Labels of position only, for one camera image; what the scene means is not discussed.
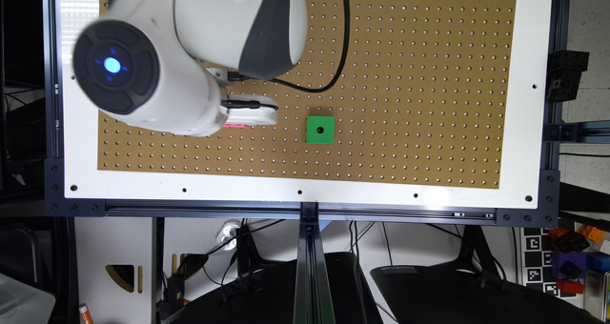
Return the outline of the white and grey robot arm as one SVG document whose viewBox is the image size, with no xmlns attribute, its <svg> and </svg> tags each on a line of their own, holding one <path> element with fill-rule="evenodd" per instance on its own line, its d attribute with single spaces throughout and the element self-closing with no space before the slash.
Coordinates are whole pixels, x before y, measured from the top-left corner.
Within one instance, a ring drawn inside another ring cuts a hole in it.
<svg viewBox="0 0 610 324">
<path fill-rule="evenodd" d="M 264 81 L 290 71 L 307 40 L 305 0 L 109 1 L 72 53 L 75 79 L 99 110 L 189 136 L 276 123 L 273 99 L 229 95 L 208 65 Z"/>
</svg>

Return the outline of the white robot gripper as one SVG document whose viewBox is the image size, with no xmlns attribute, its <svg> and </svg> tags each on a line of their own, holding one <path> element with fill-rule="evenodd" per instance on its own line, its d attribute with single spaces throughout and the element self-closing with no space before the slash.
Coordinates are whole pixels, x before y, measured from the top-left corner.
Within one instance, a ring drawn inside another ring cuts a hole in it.
<svg viewBox="0 0 610 324">
<path fill-rule="evenodd" d="M 228 110 L 227 125 L 267 126 L 277 123 L 278 105 L 264 95 L 229 94 L 221 105 Z"/>
</svg>

